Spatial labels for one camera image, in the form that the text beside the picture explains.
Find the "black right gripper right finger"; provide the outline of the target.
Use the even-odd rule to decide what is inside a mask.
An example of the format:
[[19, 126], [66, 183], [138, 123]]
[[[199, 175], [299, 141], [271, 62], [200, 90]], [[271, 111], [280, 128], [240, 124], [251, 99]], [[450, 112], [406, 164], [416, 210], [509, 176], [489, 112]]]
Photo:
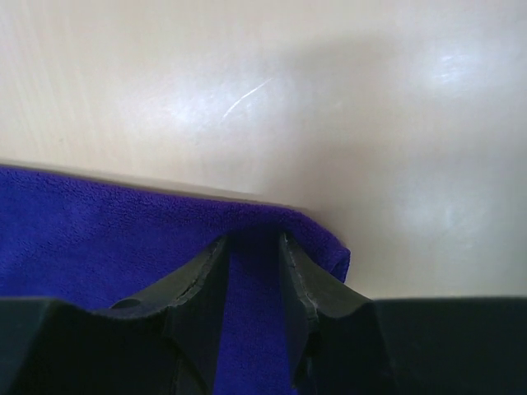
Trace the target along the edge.
[[299, 391], [359, 391], [375, 338], [371, 302], [314, 263], [289, 234], [279, 239], [279, 277], [291, 384]]

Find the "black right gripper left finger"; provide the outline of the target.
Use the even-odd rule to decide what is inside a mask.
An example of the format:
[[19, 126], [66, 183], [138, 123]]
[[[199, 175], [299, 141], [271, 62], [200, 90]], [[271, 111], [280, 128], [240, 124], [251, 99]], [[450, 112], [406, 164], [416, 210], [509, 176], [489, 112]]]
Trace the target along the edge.
[[168, 394], [211, 394], [217, 372], [229, 277], [222, 236], [189, 262], [120, 300], [110, 316], [156, 337], [172, 359]]

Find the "purple towel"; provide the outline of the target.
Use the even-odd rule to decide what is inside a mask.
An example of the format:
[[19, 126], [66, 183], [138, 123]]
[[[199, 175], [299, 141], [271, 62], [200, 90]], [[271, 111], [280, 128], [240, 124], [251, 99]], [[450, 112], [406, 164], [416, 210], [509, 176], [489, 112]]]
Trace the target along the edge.
[[278, 275], [283, 232], [345, 279], [350, 251], [298, 211], [1, 170], [3, 295], [105, 308], [181, 267], [217, 237], [229, 237], [216, 394], [292, 391]]

